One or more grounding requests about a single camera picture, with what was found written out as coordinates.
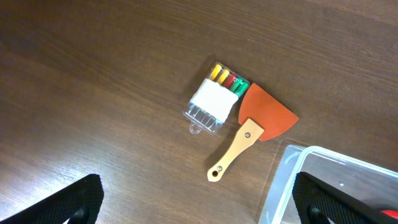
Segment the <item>orange handled pliers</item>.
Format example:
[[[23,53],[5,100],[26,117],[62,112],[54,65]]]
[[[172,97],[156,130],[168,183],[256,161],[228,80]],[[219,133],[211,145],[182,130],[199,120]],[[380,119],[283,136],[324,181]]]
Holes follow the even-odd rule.
[[[382,210],[383,214],[388,215],[392,218],[398,219],[398,211],[397,210]]]

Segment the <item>clear screwdriver set case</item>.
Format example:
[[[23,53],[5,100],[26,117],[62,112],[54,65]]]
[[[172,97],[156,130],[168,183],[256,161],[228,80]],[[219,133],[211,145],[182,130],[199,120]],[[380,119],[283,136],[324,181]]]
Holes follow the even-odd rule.
[[[247,79],[216,62],[183,112],[190,120],[190,132],[216,134],[250,86]]]

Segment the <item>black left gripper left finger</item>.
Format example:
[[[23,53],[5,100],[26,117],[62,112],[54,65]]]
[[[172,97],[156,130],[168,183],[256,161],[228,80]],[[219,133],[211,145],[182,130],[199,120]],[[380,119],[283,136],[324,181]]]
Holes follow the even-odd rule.
[[[94,224],[103,199],[100,176],[89,174],[1,223]]]

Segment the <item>clear plastic container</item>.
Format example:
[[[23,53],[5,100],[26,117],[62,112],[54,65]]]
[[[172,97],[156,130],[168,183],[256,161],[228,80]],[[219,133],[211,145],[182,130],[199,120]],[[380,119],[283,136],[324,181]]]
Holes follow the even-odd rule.
[[[283,147],[259,223],[397,223],[397,173],[319,146]]]

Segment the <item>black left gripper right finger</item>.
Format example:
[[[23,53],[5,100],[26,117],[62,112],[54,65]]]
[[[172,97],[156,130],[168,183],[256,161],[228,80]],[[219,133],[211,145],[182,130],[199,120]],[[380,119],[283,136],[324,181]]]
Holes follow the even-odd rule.
[[[302,223],[397,224],[397,219],[307,172],[296,175],[292,195]]]

